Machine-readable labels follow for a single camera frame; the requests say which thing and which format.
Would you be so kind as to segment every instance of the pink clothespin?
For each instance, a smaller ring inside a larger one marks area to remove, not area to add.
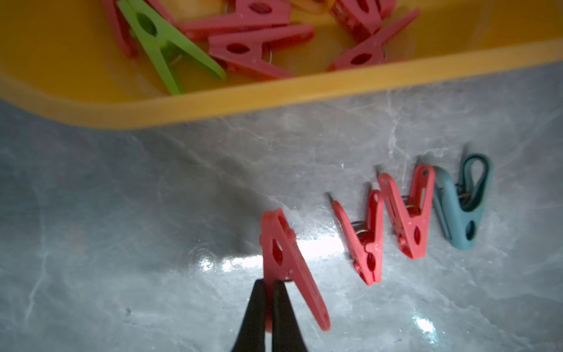
[[[262,215],[260,245],[264,260],[267,300],[266,330],[272,331],[272,293],[276,280],[294,281],[320,328],[323,331],[330,330],[327,307],[297,247],[295,232],[289,227],[282,209],[267,211]]]
[[[381,282],[383,264],[383,202],[384,197],[378,190],[369,193],[366,230],[355,231],[344,209],[336,200],[331,201],[332,208],[344,234],[354,268],[362,280],[371,286]]]
[[[257,79],[289,78],[294,75],[262,59],[264,48],[279,50],[308,42],[314,36],[315,28],[310,25],[213,35],[208,40],[208,53],[227,70],[242,72]]]
[[[111,31],[115,37],[117,45],[123,51],[126,57],[134,59],[138,56],[137,46],[135,39],[131,35],[131,27],[123,17],[123,14],[117,7],[118,0],[101,0],[105,10],[106,17],[111,25]],[[173,26],[176,25],[174,18],[162,6],[159,0],[145,0],[153,9],[155,9],[165,20],[170,22]]]
[[[193,41],[210,35],[289,25],[291,5],[283,0],[234,0],[235,12],[209,19],[187,21],[179,29]]]
[[[111,25],[111,31],[115,37],[117,45],[126,57],[133,59],[138,56],[135,40],[131,35],[130,27],[125,17],[117,7],[117,0],[101,0],[104,6],[106,17]]]
[[[414,170],[406,205],[393,177],[384,173],[378,178],[399,248],[411,259],[426,256],[435,175],[430,165],[420,165]]]
[[[385,63],[387,59],[385,58],[383,45],[414,21],[419,14],[419,9],[413,10],[397,22],[380,29],[376,34],[364,40],[355,48],[342,54],[342,56],[332,62],[328,70],[338,71]]]

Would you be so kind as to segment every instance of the clothespin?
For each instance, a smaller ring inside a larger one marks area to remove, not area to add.
[[[330,10],[335,0],[290,0],[292,5],[312,14],[323,14]]]
[[[372,190],[369,193],[366,229],[356,231],[340,203],[331,199],[332,208],[354,261],[354,268],[368,286],[381,282],[384,201],[380,191]]]
[[[289,25],[291,5],[284,0],[234,0],[234,3],[235,12],[184,22],[179,26],[180,31],[193,41],[204,41],[210,35]]]
[[[376,34],[342,54],[332,62],[328,70],[336,71],[385,63],[387,59],[383,45],[414,21],[419,14],[419,9],[413,10],[397,22],[380,29]]]
[[[475,183],[471,167],[481,162],[483,172]],[[471,249],[485,211],[485,200],[493,178],[493,162],[480,153],[466,155],[459,168],[459,183],[454,184],[450,174],[435,166],[434,208],[446,239],[457,249]]]
[[[131,28],[129,27],[125,17],[117,7],[117,0],[101,0],[102,5],[106,13],[106,17],[111,25],[111,30],[115,37],[117,45],[123,51],[125,56],[133,59],[138,56],[137,47],[135,46],[135,40],[129,32]],[[146,0],[149,5],[151,5],[164,19],[175,25],[174,18],[170,13],[162,6],[158,0]]]
[[[289,78],[294,75],[262,59],[264,48],[275,51],[308,42],[314,36],[315,28],[310,25],[213,35],[209,37],[208,52],[227,70],[242,72],[257,79]]]
[[[272,295],[277,280],[292,280],[323,331],[330,330],[330,317],[315,281],[301,255],[295,232],[289,227],[282,209],[262,216],[260,236],[266,287],[266,330],[272,331]]]
[[[171,94],[182,94],[180,84],[167,63],[169,54],[176,48],[213,76],[225,80],[226,73],[218,63],[143,0],[120,0],[117,5]]]
[[[330,12],[361,43],[381,28],[395,6],[396,0],[337,0]]]
[[[414,170],[410,196],[405,205],[393,177],[384,173],[378,178],[399,248],[411,259],[426,256],[434,179],[434,169],[430,165],[419,165]]]
[[[115,37],[117,45],[126,57],[133,59],[138,56],[135,40],[131,35],[129,25],[117,8],[116,0],[101,0],[104,6],[105,15],[111,25],[111,31]]]

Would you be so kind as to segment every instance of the yellow container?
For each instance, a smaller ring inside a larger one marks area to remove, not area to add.
[[[162,0],[177,20],[224,11],[222,0]],[[394,21],[422,14],[385,49],[387,65],[326,73],[354,43],[330,15],[293,10],[315,25],[310,43],[274,53],[295,74],[218,82],[186,60],[174,70],[186,94],[168,96],[145,55],[123,56],[99,0],[4,0],[0,12],[0,97],[57,121],[140,128],[442,81],[563,59],[563,0],[399,0]]]

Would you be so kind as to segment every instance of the gray marble surface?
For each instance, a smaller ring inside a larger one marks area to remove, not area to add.
[[[310,351],[563,349],[563,64],[143,131],[64,126],[0,103],[0,350],[229,351],[281,207],[330,312],[288,284]],[[496,165],[476,248],[398,249],[353,270],[325,192],[352,220],[382,164]]]

